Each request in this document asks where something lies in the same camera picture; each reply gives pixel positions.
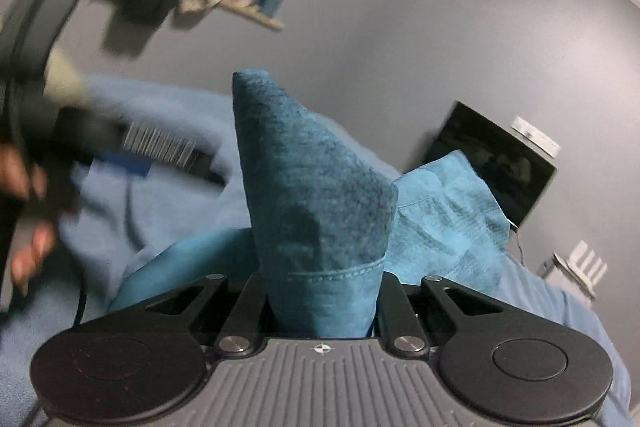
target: gray wall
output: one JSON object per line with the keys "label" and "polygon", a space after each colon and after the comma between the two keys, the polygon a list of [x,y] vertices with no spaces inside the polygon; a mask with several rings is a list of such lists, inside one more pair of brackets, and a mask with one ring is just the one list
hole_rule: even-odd
{"label": "gray wall", "polygon": [[[4,9],[10,0],[0,0]],[[229,92],[265,68],[398,168],[453,101],[508,127],[520,115],[562,147],[558,174],[522,229],[531,267],[584,239],[609,263],[596,311],[636,382],[640,358],[640,10],[625,0],[285,0],[281,34],[216,11],[169,20],[140,57],[102,47],[111,16],[83,0],[61,38],[85,72]],[[136,28],[116,26],[112,48]]]}
{"label": "gray wall", "polygon": [[454,100],[506,128],[520,115],[562,146],[521,230],[526,261],[537,268],[580,239],[604,257],[595,310],[640,385],[640,10],[626,0],[377,0],[351,42],[332,90],[340,106],[327,110],[399,169]]}

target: white label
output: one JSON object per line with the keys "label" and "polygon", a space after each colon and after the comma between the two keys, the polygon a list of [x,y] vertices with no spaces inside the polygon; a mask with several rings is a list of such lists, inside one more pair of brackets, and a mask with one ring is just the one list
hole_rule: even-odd
{"label": "white label", "polygon": [[551,140],[546,134],[539,129],[533,127],[529,122],[523,120],[521,117],[516,116],[516,119],[511,124],[514,130],[522,134],[527,140],[534,143],[544,152],[546,152],[551,158],[558,156],[560,152],[560,146]]}

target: silver screw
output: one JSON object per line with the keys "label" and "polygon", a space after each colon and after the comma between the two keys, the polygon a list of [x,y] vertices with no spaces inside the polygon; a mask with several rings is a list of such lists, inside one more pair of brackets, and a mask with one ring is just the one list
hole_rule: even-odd
{"label": "silver screw", "polygon": [[244,337],[225,337],[218,343],[218,347],[228,353],[242,353],[251,343]]}
{"label": "silver screw", "polygon": [[424,340],[411,335],[404,335],[394,340],[394,346],[400,351],[415,353],[416,351],[424,349]]}

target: hand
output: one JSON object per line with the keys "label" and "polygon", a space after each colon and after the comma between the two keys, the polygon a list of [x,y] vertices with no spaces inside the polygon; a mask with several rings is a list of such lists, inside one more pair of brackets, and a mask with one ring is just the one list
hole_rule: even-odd
{"label": "hand", "polygon": [[[26,200],[30,187],[39,198],[47,191],[45,171],[34,166],[31,176],[22,165],[20,155],[12,145],[0,145],[0,190]],[[52,250],[56,233],[51,223],[40,223],[31,238],[31,244],[20,248],[12,259],[12,276],[17,286],[25,288],[27,281],[40,270],[42,261]]]}

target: black monitor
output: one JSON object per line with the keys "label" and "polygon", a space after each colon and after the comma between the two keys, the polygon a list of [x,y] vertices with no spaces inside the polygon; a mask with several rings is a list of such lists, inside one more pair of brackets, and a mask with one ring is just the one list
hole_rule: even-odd
{"label": "black monitor", "polygon": [[460,150],[516,227],[544,192],[556,168],[510,132],[456,102],[423,162]]}

